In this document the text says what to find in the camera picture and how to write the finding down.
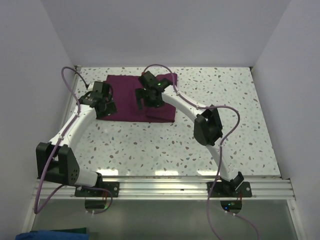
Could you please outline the purple surgical cloth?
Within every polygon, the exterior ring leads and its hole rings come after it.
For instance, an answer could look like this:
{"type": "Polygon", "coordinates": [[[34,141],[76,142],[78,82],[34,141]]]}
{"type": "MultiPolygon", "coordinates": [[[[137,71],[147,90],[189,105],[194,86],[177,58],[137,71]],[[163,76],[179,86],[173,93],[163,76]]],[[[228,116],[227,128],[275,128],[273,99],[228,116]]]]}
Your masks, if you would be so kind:
{"type": "Polygon", "coordinates": [[[165,104],[159,108],[139,109],[136,101],[135,89],[141,88],[135,75],[108,75],[106,83],[113,87],[113,100],[117,113],[101,117],[103,121],[142,122],[142,123],[173,123],[176,108],[165,104]]]}

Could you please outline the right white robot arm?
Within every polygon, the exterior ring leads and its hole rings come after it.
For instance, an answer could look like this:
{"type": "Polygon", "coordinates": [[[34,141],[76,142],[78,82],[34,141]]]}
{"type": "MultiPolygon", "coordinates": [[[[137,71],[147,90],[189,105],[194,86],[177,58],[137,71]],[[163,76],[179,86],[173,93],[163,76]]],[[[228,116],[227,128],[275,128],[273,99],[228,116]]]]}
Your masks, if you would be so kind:
{"type": "Polygon", "coordinates": [[[194,139],[206,147],[217,164],[216,179],[220,180],[217,189],[227,196],[235,196],[241,190],[244,177],[240,171],[231,169],[229,163],[223,160],[223,144],[238,127],[240,123],[239,112],[225,105],[205,106],[199,104],[179,91],[175,80],[167,78],[159,80],[150,71],[142,73],[138,77],[138,81],[142,85],[141,88],[135,90],[138,108],[161,108],[165,104],[169,104],[185,114],[193,122],[194,139]],[[223,134],[219,108],[232,110],[237,116],[235,126],[226,135],[223,134]]]}

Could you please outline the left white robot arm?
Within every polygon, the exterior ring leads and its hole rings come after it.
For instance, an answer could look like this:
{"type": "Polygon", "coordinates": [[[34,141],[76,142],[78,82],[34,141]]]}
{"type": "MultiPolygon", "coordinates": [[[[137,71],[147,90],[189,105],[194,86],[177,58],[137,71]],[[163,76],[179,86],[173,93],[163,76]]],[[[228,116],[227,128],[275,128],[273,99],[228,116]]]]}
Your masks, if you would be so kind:
{"type": "Polygon", "coordinates": [[[94,120],[116,112],[112,86],[100,81],[91,84],[62,129],[47,143],[41,142],[36,147],[38,178],[65,186],[86,186],[92,196],[101,195],[104,184],[99,180],[100,174],[81,169],[73,150],[94,120]]]}

